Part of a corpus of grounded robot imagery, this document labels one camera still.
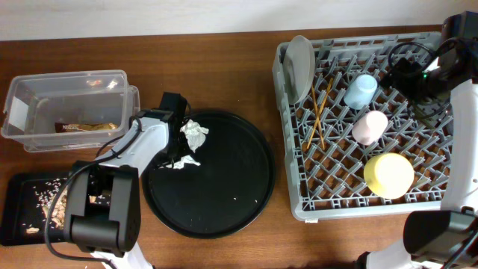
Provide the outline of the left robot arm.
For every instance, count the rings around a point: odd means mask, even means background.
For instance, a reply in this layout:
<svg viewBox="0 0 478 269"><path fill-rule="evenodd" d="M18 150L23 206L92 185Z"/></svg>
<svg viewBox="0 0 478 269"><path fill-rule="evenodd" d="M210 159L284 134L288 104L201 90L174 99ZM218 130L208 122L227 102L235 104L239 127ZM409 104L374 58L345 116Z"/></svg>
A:
<svg viewBox="0 0 478 269"><path fill-rule="evenodd" d="M140 177L150 166L175 165L190 154L181 132L187 100L164 93L140 111L119 142L94 161L77 161L67 187L65 241L110 268L150 268L137 242Z"/></svg>

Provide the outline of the gold foil wrapper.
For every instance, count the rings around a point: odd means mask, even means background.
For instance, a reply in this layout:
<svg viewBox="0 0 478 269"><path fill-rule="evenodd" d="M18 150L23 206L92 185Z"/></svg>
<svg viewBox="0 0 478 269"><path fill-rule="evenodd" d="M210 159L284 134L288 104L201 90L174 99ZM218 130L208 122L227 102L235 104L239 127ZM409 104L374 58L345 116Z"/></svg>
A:
<svg viewBox="0 0 478 269"><path fill-rule="evenodd" d="M65 132L95 132L115 130L118 126L113 123L100 124L77 124L77 123L55 123L55 131L57 133Z"/></svg>

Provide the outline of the light blue cup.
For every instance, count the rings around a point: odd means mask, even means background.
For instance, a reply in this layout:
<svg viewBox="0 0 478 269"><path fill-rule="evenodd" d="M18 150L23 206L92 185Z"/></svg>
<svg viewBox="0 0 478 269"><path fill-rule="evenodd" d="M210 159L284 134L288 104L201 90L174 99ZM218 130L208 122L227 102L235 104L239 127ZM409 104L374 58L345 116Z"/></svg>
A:
<svg viewBox="0 0 478 269"><path fill-rule="evenodd" d="M351 109L361 110L370 104L377 87L378 82L372 75L359 75L347 89L344 103Z"/></svg>

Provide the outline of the yellow bowl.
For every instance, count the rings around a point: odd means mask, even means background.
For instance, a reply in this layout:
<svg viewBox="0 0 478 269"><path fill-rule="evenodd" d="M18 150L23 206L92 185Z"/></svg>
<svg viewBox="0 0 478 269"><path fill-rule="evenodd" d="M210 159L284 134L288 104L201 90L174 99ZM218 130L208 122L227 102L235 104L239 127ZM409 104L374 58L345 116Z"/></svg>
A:
<svg viewBox="0 0 478 269"><path fill-rule="evenodd" d="M364 167L364 180L377 196L394 200L412 186L415 171L412 164L397 153L373 156Z"/></svg>

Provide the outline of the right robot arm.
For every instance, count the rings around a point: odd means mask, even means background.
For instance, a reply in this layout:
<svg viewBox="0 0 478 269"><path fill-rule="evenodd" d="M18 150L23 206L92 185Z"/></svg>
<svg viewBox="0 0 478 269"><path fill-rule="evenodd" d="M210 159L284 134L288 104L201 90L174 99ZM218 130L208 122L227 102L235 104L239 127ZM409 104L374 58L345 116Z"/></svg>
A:
<svg viewBox="0 0 478 269"><path fill-rule="evenodd" d="M355 268L477 267L477 13L465 11L444 20L441 44L429 53L429 64L388 59L380 81L412 102L414 118L426 123L437 112L424 114L422 105L441 102L453 111L450 173L441 206L413 211L403 237L384 250L362 253Z"/></svg>

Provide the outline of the white napkin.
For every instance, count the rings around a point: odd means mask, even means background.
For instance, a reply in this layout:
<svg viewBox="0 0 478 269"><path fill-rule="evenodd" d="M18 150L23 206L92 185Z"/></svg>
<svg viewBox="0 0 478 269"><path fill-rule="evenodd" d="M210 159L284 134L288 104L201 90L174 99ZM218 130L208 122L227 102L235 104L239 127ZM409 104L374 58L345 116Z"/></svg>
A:
<svg viewBox="0 0 478 269"><path fill-rule="evenodd" d="M190 155L183 156L179 161L174 161L171 164L164 165L164 168L183 169L186 164L200 166L201 164L195 161Z"/></svg>
<svg viewBox="0 0 478 269"><path fill-rule="evenodd" d="M184 133L187 144L192 152L195 152L203 145L206 135L209 133L209 129L202 127L193 120L188 120L186 124L181 127L180 131Z"/></svg>

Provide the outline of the wooden chopstick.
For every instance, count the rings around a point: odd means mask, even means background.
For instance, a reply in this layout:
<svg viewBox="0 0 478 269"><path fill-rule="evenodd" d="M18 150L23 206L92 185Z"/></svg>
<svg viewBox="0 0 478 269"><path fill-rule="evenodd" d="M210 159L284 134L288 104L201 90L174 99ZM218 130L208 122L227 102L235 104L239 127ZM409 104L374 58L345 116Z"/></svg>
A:
<svg viewBox="0 0 478 269"><path fill-rule="evenodd" d="M323 130L322 130L322 125L321 125L321 121L320 121L320 116L321 116L321 114L323 112L323 109L325 107L327 97L328 97L328 95L330 93L330 90L332 88L332 84L333 84L333 78L330 78L328 86L326 88L326 95L323 98L320 107L318 107L317 102L316 102L314 86L311 86L311 95L312 95L312 99L314 101L314 113L315 113L315 116L316 116L316 120L315 120L314 125L313 125L312 134L310 135L310 137L308 139L306 149L310 148L312 138L314 137L314 133L317 129L319 130L321 148L325 149L325 143L324 143L324 138L323 138Z"/></svg>
<svg viewBox="0 0 478 269"><path fill-rule="evenodd" d="M313 103L314 103L314 114L316 116L316 119L314 121L311 136L308 140L308 146L311 145L314 134L315 134L316 130L319 129L320 146L321 146L322 149L325 149L325 143L324 143L324 139L323 139L323 131L322 131L321 122L320 122L320 114L319 114L319 108L318 108L318 105L317 105L317 98L316 98L316 95L315 95L314 85L311 86L311 96L312 96Z"/></svg>

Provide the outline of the pink cup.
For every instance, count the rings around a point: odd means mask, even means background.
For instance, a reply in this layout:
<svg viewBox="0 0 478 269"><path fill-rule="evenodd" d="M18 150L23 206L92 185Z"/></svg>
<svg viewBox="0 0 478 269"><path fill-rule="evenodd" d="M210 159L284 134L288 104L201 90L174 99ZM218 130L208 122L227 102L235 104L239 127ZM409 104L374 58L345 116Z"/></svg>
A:
<svg viewBox="0 0 478 269"><path fill-rule="evenodd" d="M353 126L352 136L360 144L368 146L377 141L388 126L388 118L381 111L370 111Z"/></svg>

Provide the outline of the grey plate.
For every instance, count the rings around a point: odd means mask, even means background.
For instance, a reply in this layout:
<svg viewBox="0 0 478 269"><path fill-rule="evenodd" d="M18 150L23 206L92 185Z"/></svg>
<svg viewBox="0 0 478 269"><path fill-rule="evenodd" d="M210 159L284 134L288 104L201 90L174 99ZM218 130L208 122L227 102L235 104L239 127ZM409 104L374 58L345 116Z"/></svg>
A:
<svg viewBox="0 0 478 269"><path fill-rule="evenodd" d="M308 95L314 78L314 49L310 40L302 35L289 42L282 63L285 89L291 105L301 102Z"/></svg>

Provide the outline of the food scraps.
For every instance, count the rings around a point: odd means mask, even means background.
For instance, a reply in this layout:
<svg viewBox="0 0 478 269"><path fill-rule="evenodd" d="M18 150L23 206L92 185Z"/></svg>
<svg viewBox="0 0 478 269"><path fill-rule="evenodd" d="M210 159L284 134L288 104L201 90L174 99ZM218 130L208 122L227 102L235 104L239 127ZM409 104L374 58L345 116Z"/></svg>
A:
<svg viewBox="0 0 478 269"><path fill-rule="evenodd" d="M53 199L58 195L60 187L65 181L64 178L56 178L34 181L27 185L26 190L33 195L33 205L30 205L29 209L26 210L31 216L27 217L27 220L22 224L27 235L38 234L45 228L44 223L52 207ZM64 228L66 203L67 189L65 188L52 209L52 216L49 221L51 229L62 230Z"/></svg>

